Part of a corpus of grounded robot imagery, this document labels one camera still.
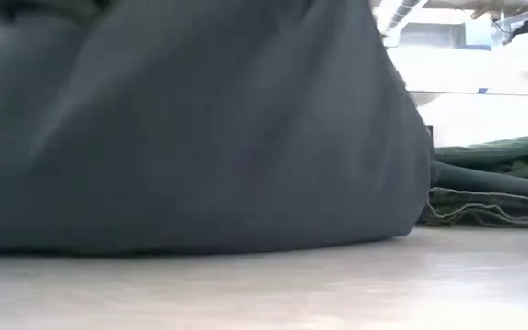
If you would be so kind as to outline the dark grey garment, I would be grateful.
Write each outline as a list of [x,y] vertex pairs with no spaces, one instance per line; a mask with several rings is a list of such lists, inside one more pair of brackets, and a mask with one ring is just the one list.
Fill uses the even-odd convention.
[[431,147],[369,0],[0,0],[0,252],[402,237]]

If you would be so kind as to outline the dark green shirt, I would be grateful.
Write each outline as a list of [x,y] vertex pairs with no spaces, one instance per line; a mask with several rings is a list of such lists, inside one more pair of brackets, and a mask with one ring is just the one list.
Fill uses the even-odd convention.
[[528,137],[434,150],[434,186],[528,197]]

